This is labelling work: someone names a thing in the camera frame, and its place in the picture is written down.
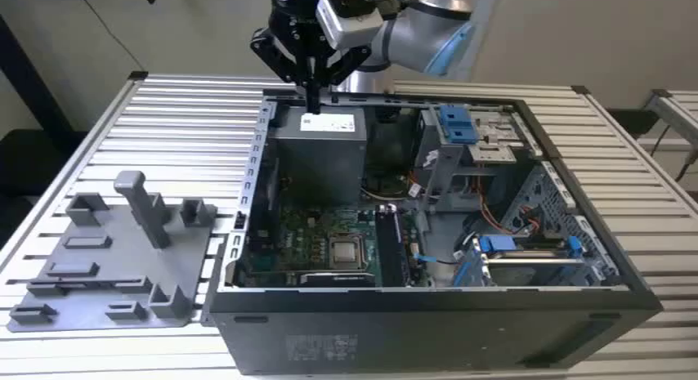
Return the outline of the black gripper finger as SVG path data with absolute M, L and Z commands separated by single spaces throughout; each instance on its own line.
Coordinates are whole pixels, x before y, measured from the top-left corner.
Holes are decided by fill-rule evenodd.
M 313 62 L 313 113 L 320 111 L 320 91 L 329 85 L 338 85 L 369 57 L 369 47 L 350 47 L 329 65 L 328 61 L 336 51 L 330 48 L 314 56 Z
M 249 48 L 273 74 L 285 83 L 293 83 L 304 91 L 306 112 L 313 112 L 313 84 L 308 61 L 292 61 L 278 49 L 276 39 L 268 28 L 253 31 Z

